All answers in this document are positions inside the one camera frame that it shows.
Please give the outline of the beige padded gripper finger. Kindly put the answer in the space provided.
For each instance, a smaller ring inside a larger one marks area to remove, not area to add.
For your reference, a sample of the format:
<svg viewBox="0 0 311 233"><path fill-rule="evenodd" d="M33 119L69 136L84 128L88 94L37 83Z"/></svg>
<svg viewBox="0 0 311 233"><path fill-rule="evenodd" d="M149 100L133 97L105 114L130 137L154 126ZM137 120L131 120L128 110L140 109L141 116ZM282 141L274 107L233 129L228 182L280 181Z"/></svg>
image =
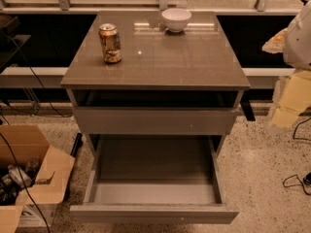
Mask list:
<svg viewBox="0 0 311 233"><path fill-rule="evenodd" d="M262 50L282 53L284 62L294 67L285 83L275 86L273 106L269 111L269 125L287 129L311 104L310 34L285 28L265 42Z"/></svg>

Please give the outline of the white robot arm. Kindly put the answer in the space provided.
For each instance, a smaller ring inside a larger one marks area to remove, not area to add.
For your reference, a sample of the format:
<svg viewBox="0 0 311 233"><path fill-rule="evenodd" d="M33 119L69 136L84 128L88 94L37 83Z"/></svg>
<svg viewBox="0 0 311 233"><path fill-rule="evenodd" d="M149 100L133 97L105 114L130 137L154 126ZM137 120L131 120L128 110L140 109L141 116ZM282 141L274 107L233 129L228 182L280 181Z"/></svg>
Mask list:
<svg viewBox="0 0 311 233"><path fill-rule="evenodd" d="M279 130L291 127L311 105L311 1L307 1L287 28L262 46L268 53L282 53L294 72L286 79L269 124Z"/></svg>

